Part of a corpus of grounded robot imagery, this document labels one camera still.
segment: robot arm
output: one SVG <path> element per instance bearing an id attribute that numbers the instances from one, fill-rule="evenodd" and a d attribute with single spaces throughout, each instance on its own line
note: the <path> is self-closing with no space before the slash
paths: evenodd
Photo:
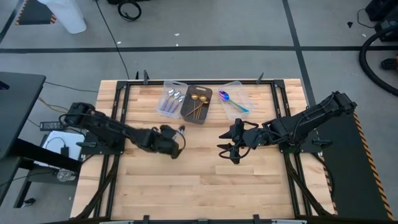
<path id="1" fill-rule="evenodd" d="M 235 124 L 229 127 L 229 131 L 222 134 L 221 139 L 232 139 L 234 145 L 220 144 L 224 149 L 220 157 L 231 159 L 234 164 L 239 164 L 240 159 L 247 156 L 250 149 L 258 146 L 287 143 L 290 147 L 299 146 L 305 141 L 308 133 L 333 117 L 352 114 L 356 103 L 352 102 L 345 93 L 338 91 L 332 93 L 321 103 L 291 117 L 273 119 L 258 124 L 236 119 Z M 254 128 L 245 130 L 244 124 L 251 124 Z M 246 153 L 239 155 L 240 147 L 249 147 Z"/>
<path id="2" fill-rule="evenodd" d="M 182 151 L 173 140 L 177 131 L 168 125 L 161 125 L 160 131 L 155 127 L 152 129 L 133 128 L 96 111 L 95 107 L 88 103 L 73 103 L 68 113 L 62 116 L 65 117 L 63 122 L 67 126 L 87 129 L 98 136 L 98 139 L 110 149 L 116 148 L 125 138 L 128 138 L 140 149 L 167 154 L 172 159 L 176 159 Z"/>

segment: dark tray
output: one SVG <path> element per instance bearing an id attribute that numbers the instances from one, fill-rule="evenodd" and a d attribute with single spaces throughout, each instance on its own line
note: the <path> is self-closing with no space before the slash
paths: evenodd
<path id="1" fill-rule="evenodd" d="M 194 100 L 192 99 L 192 95 L 195 93 L 197 95 L 205 95 L 209 102 L 207 104 L 203 104 L 198 119 L 195 119 L 193 117 L 193 113 L 191 113 L 188 116 L 185 116 L 186 114 L 189 114 L 189 112 L 191 112 L 194 109 L 194 105 L 193 105 Z M 204 124 L 206 117 L 207 117 L 207 112 L 209 110 L 209 106 L 211 103 L 212 94 L 213 94 L 213 90 L 211 90 L 209 88 L 202 87 L 202 86 L 196 86 L 196 85 L 190 85 L 188 87 L 187 93 L 185 94 L 186 97 L 185 97 L 184 102 L 182 103 L 182 107 L 181 107 L 181 116 L 184 119 L 184 121 L 188 121 L 188 122 L 195 123 L 195 124 Z M 200 105 L 200 102 L 201 101 L 199 99 L 195 100 L 195 108 Z"/>

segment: butcher block tabletop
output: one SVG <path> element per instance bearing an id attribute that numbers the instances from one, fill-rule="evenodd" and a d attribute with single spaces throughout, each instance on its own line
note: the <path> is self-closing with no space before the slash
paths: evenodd
<path id="1" fill-rule="evenodd" d="M 300 79 L 285 79 L 292 115 L 307 105 Z M 96 109 L 111 116 L 117 80 L 103 80 Z M 203 125 L 161 116 L 155 110 L 162 85 L 134 85 L 130 89 L 126 124 L 135 128 L 168 124 L 186 126 L 187 146 L 178 159 L 147 153 L 126 140 L 120 158 L 112 220 L 252 219 L 294 218 L 283 155 L 278 146 L 259 147 L 241 159 L 239 165 L 218 156 L 217 144 L 229 142 L 218 136 L 229 130 L 230 121 L 219 102 L 218 85 L 202 85 L 213 90 L 206 122 Z M 244 118 L 264 123 L 276 118 L 270 85 L 244 85 L 254 110 Z M 124 90 L 120 95 L 119 114 Z M 330 213 L 334 213 L 323 166 L 310 154 L 301 155 L 307 187 Z M 98 189 L 103 156 L 93 156 L 81 168 L 71 217 L 78 215 Z M 300 211 L 304 208 L 297 188 Z M 108 191 L 103 195 L 101 214 L 105 214 Z"/>

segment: concrete floor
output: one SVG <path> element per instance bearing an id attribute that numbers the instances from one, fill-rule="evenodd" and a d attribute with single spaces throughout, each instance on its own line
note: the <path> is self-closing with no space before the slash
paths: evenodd
<path id="1" fill-rule="evenodd" d="M 301 46 L 361 46 L 374 33 L 356 23 L 356 11 L 369 0 L 288 0 Z M 9 19 L 18 0 L 0 1 L 0 29 Z M 70 35 L 57 21 L 53 25 L 16 26 L 13 21 L 4 39 L 4 49 L 78 49 L 114 47 L 95 2 L 79 1 L 87 30 Z M 125 22 L 116 7 L 99 0 L 104 16 L 120 47 L 181 46 L 293 46 L 281 0 L 152 0 L 140 2 L 142 17 Z M 361 20 L 369 22 L 363 14 Z M 347 22 L 354 22 L 352 28 Z M 373 45 L 384 45 L 376 41 Z M 398 86 L 396 72 L 383 72 L 378 62 L 396 52 L 368 53 L 377 74 Z M 302 78 L 293 50 L 209 50 L 173 52 L 123 52 L 130 77 L 146 69 L 155 78 Z M 345 92 L 358 104 L 358 116 L 368 139 L 392 212 L 398 216 L 398 110 L 397 98 L 372 83 L 362 72 L 358 52 L 303 52 L 315 99 L 331 91 Z M 0 54 L 0 70 L 36 73 L 47 81 L 87 90 L 97 90 L 101 80 L 125 79 L 126 73 L 116 52 Z M 74 101 L 95 103 L 95 93 L 81 93 L 45 85 L 40 95 L 48 103 L 69 107 Z M 58 114 L 36 103 L 29 118 L 36 123 L 57 120 Z M 45 133 L 26 123 L 20 138 L 39 144 Z M 34 206 L 13 209 L 23 180 L 12 184 L 0 207 L 0 223 L 40 223 L 65 220 L 70 215 L 75 188 L 32 184 L 28 197 Z"/>

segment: black floor stripe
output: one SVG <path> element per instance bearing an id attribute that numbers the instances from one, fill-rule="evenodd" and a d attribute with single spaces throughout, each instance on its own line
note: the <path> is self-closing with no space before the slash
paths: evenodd
<path id="1" fill-rule="evenodd" d="M 360 46 L 195 46 L 195 47 L 120 47 L 120 52 L 193 52 L 193 51 L 360 51 Z M 398 46 L 372 46 L 375 50 L 398 50 Z M 0 54 L 48 53 L 106 53 L 117 52 L 115 47 L 51 48 L 51 49 L 0 49 Z"/>
<path id="2" fill-rule="evenodd" d="M 4 37 L 7 34 L 8 29 L 10 28 L 12 22 L 14 21 L 15 17 L 18 14 L 19 8 L 21 8 L 22 3 L 24 2 L 24 0 L 19 0 L 17 5 L 15 6 L 14 10 L 12 11 L 10 17 L 8 17 L 8 20 L 6 22 L 6 25 L 4 25 L 4 27 L 2 28 L 2 31 L 0 33 L 0 44 L 2 42 L 2 40 L 4 39 Z"/>
<path id="3" fill-rule="evenodd" d="M 284 9 L 287 17 L 287 23 L 289 25 L 290 34 L 292 35 L 293 45 L 295 47 L 298 65 L 300 67 L 301 76 L 304 82 L 305 92 L 307 94 L 308 103 L 310 106 L 315 105 L 315 97 L 313 95 L 312 86 L 310 82 L 310 77 L 308 76 L 307 67 L 305 66 L 304 56 L 302 49 L 300 48 L 299 37 L 297 36 L 296 27 L 294 26 L 292 12 L 290 11 L 290 6 L 287 0 L 282 0 L 284 4 Z"/>

